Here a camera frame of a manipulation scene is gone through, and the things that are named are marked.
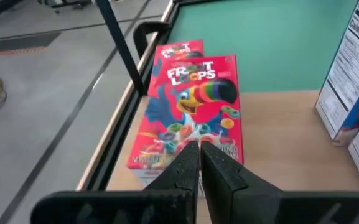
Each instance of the black metal rod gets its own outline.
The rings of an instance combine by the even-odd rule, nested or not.
[[[134,83],[135,89],[139,92],[140,95],[145,95],[145,88],[139,75],[138,69],[136,68],[134,59],[129,52],[127,43],[125,41],[124,35],[121,32],[121,29],[118,25],[116,16],[113,12],[113,9],[110,6],[108,0],[96,0],[99,10],[103,16],[103,19],[106,22],[107,28],[110,31],[110,34],[116,43],[116,48],[123,59],[125,67],[129,73],[129,76]]]

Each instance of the green panel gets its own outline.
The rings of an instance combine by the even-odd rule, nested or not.
[[[356,0],[226,0],[180,8],[169,42],[236,54],[240,91],[319,89]]]

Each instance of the red cereal box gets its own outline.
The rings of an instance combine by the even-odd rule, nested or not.
[[[157,96],[155,84],[162,65],[166,61],[202,57],[203,40],[190,40],[173,44],[158,45],[154,56],[152,75],[149,85],[149,96]]]
[[[191,140],[210,141],[243,164],[235,55],[167,62],[156,92],[128,161],[145,185]]]

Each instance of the cereal box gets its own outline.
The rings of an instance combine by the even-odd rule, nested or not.
[[[128,161],[145,185],[191,140],[210,141],[243,163],[236,57],[165,63]]]
[[[156,96],[156,80],[162,64],[166,61],[203,56],[203,40],[190,40],[173,44],[158,45],[154,56],[152,75],[148,90],[149,96]]]
[[[333,143],[348,146],[359,132],[359,1],[315,107]]]

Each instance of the gray floor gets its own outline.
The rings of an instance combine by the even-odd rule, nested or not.
[[[129,20],[144,3],[124,0],[114,3],[113,10],[118,19]],[[161,6],[167,3],[151,0],[141,17],[162,14],[165,7]],[[67,8],[58,16],[28,0],[0,16],[0,38],[100,23],[95,6],[83,11]],[[133,23],[139,21],[121,22],[121,30],[133,28]],[[132,29],[126,40],[138,61]],[[8,92],[0,110],[0,216],[113,49],[106,26],[96,26],[64,31],[43,52],[0,56],[0,77]],[[128,81],[116,54],[12,218],[0,223],[28,223],[38,199],[77,186]]]

